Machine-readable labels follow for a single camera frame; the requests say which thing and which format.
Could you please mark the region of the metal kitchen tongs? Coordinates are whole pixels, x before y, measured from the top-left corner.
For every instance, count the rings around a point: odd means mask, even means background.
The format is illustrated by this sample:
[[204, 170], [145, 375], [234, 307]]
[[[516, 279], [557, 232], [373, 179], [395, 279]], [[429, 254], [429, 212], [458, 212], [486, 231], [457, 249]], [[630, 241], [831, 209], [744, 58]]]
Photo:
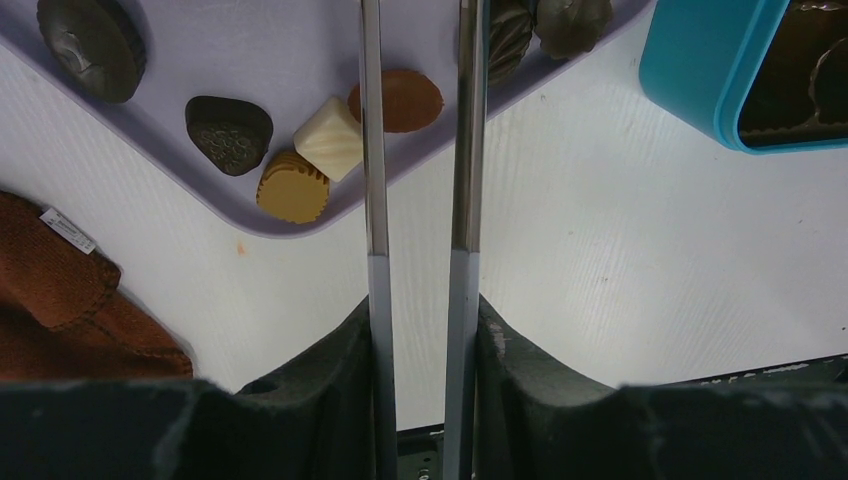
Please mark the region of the metal kitchen tongs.
[[[442, 474], [446, 479], [468, 479], [473, 470], [489, 10], [487, 1], [463, 1], [459, 9], [457, 131], [442, 456]], [[379, 2], [361, 2], [360, 17], [360, 100], [369, 324], [374, 367], [375, 468], [377, 478], [396, 479], [399, 476], [398, 433]]]

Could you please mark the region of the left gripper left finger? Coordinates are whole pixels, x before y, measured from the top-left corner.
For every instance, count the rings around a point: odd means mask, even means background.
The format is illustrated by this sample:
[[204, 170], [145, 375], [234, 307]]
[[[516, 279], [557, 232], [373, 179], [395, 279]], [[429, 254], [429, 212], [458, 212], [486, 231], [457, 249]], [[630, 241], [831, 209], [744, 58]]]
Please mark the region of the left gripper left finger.
[[1, 390], [5, 479], [367, 479], [366, 303], [236, 393], [203, 380], [14, 383]]

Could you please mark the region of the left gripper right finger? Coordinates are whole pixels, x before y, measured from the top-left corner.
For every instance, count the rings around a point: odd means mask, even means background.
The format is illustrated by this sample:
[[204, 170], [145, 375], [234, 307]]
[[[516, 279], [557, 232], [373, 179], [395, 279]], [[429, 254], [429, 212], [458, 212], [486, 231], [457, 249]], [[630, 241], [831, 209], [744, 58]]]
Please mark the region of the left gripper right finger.
[[480, 479], [843, 479], [847, 383], [612, 388], [487, 302], [476, 340]]

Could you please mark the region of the teal chocolate box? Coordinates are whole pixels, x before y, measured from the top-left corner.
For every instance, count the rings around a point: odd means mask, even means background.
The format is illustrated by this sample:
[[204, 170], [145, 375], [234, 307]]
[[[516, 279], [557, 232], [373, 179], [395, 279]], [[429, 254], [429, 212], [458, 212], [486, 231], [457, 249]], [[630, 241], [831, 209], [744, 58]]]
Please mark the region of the teal chocolate box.
[[645, 95], [749, 154], [847, 145], [844, 1], [660, 1], [642, 54]]

